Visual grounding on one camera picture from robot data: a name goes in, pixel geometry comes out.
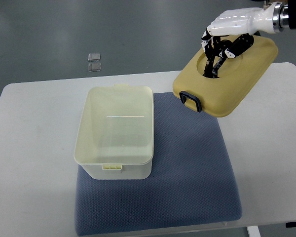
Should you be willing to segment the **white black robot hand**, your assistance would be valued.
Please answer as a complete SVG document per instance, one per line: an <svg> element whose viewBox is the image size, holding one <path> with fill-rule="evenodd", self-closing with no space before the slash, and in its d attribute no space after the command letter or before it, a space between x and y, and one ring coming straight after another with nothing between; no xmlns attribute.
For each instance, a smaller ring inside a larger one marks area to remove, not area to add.
<svg viewBox="0 0 296 237"><path fill-rule="evenodd" d="M218 16L205 30L201 40L207 58L203 76L217 78L227 59L234 59L254 44L254 33L275 33L280 26L274 9L243 8L228 10Z"/></svg>

